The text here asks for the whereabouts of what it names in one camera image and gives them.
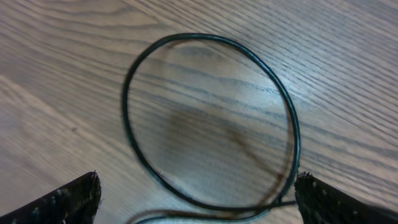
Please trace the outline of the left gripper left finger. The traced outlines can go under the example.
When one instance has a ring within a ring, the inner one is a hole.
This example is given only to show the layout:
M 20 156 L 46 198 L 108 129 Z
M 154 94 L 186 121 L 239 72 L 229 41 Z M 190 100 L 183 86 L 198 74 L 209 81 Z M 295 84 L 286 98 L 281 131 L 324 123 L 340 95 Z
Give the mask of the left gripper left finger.
M 100 178 L 88 172 L 1 216 L 1 224 L 93 224 L 100 199 Z

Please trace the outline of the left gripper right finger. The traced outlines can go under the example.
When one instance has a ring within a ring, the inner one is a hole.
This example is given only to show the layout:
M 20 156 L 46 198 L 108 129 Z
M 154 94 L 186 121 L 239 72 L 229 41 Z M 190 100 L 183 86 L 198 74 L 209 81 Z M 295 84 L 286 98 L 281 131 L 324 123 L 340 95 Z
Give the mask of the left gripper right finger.
M 304 224 L 397 224 L 397 212 L 361 202 L 308 172 L 294 187 Z

